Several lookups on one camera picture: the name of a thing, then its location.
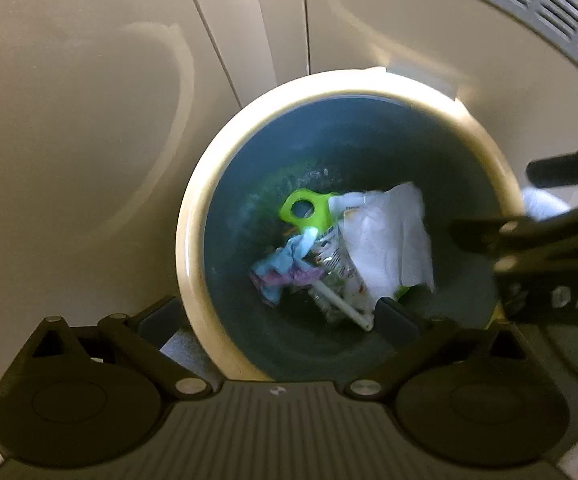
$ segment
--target ribbed black surface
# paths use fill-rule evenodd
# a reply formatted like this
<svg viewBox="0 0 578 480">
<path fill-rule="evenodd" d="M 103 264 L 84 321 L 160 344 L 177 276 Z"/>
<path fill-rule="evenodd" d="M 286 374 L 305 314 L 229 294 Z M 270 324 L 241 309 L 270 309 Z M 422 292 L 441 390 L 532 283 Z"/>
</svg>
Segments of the ribbed black surface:
<svg viewBox="0 0 578 480">
<path fill-rule="evenodd" d="M 565 478 L 547 463 L 478 471 L 442 462 L 405 440 L 382 405 L 349 400 L 331 383 L 228 382 L 212 399 L 180 402 L 151 440 L 118 460 L 79 470 L 0 466 L 8 480 Z"/>
</svg>

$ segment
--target lime green plastic clip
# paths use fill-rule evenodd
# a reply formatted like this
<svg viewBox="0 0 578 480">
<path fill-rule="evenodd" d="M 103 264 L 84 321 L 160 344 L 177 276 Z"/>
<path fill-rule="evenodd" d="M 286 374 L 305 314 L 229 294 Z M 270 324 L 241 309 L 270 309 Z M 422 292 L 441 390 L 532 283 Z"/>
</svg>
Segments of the lime green plastic clip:
<svg viewBox="0 0 578 480">
<path fill-rule="evenodd" d="M 304 229 L 307 227 L 315 227 L 318 230 L 318 234 L 322 234 L 334 223 L 329 212 L 328 200 L 335 195 L 337 195 L 337 193 L 323 194 L 316 193 L 310 189 L 296 189 L 289 195 L 287 200 L 284 201 L 280 211 L 278 211 L 278 216 L 280 220 L 295 225 L 300 229 L 300 232 L 304 232 Z M 304 218 L 294 215 L 292 211 L 295 203 L 301 200 L 309 202 L 313 206 L 313 212 Z"/>
</svg>

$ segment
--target white cloth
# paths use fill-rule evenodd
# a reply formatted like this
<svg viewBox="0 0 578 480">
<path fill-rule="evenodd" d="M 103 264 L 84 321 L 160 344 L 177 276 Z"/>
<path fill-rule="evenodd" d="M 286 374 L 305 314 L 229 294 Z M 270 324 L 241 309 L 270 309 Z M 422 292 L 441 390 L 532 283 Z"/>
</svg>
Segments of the white cloth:
<svg viewBox="0 0 578 480">
<path fill-rule="evenodd" d="M 431 240 L 424 230 L 422 193 L 411 182 L 344 213 L 342 237 L 373 304 L 400 285 L 434 289 Z"/>
<path fill-rule="evenodd" d="M 536 221 L 552 218 L 571 209 L 569 204 L 557 196 L 534 187 L 525 187 L 522 190 L 522 201 L 527 215 Z"/>
</svg>

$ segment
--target trash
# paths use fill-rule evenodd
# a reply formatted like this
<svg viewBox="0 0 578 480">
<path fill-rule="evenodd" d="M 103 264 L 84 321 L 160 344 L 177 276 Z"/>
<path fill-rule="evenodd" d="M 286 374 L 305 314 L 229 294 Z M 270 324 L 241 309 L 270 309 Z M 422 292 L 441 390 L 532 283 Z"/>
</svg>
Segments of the trash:
<svg viewBox="0 0 578 480">
<path fill-rule="evenodd" d="M 375 307 L 371 301 L 342 239 L 340 223 L 333 225 L 311 248 L 315 262 L 342 283 L 342 298 L 355 310 L 370 314 Z"/>
<path fill-rule="evenodd" d="M 317 236 L 316 228 L 306 228 L 303 234 L 289 238 L 283 248 L 253 264 L 249 275 L 265 303 L 280 303 L 283 286 L 304 286 L 322 277 L 324 269 L 303 260 Z"/>
<path fill-rule="evenodd" d="M 278 216 L 280 220 L 298 227 L 301 232 L 309 227 L 315 227 L 318 233 L 322 234 L 334 223 L 328 208 L 328 200 L 333 196 L 335 196 L 333 193 L 322 194 L 310 189 L 296 189 L 284 201 Z M 305 203 L 306 207 L 301 211 L 303 214 L 297 215 L 296 206 L 302 203 Z"/>
<path fill-rule="evenodd" d="M 331 218 L 333 220 L 339 220 L 347 209 L 356 209 L 363 205 L 370 204 L 375 197 L 382 194 L 382 191 L 367 191 L 365 193 L 352 191 L 344 195 L 329 197 L 328 207 Z"/>
<path fill-rule="evenodd" d="M 344 213 L 342 237 L 373 304 L 400 286 L 434 290 L 431 240 L 424 230 L 422 193 L 411 182 Z"/>
<path fill-rule="evenodd" d="M 284 286 L 309 286 L 328 323 L 348 318 L 369 331 L 380 298 L 398 300 L 421 283 L 434 288 L 422 195 L 412 183 L 342 195 L 297 189 L 278 216 L 301 234 L 251 268 L 267 304 L 280 302 Z"/>
</svg>

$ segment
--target trash can rim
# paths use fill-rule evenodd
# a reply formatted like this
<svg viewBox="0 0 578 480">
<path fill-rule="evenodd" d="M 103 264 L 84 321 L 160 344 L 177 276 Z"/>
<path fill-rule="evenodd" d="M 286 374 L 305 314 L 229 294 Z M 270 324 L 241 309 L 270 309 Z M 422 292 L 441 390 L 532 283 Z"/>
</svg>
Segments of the trash can rim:
<svg viewBox="0 0 578 480">
<path fill-rule="evenodd" d="M 447 124 L 479 161 L 501 212 L 524 212 L 517 180 L 502 152 L 464 105 L 413 79 L 384 68 L 337 70 L 304 76 L 278 86 L 239 111 L 215 136 L 187 185 L 176 231 L 176 271 L 192 329 L 211 360 L 232 380 L 271 380 L 229 338 L 211 303 L 204 280 L 204 227 L 213 192 L 227 166 L 265 124 L 291 109 L 325 98 L 372 96 L 394 100 Z M 503 316 L 497 306 L 492 320 Z"/>
</svg>

